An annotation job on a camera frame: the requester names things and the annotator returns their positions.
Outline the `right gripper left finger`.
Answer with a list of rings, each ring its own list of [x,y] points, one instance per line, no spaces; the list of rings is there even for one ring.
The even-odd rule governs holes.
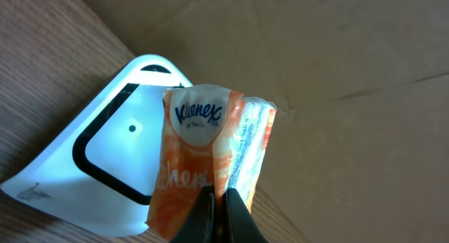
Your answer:
[[[203,187],[178,234],[170,243],[210,243],[213,238],[215,193],[212,186]]]

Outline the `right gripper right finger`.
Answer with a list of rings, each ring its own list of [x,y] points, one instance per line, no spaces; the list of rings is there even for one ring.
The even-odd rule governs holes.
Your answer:
[[[224,194],[224,242],[268,243],[234,188]]]

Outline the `small orange tissue pack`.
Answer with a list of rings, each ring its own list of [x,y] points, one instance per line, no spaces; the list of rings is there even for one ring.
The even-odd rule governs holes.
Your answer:
[[[211,242],[224,242],[224,194],[238,191],[251,214],[276,115],[275,104],[217,85],[163,94],[161,158],[148,226],[171,241],[203,187],[215,193]]]

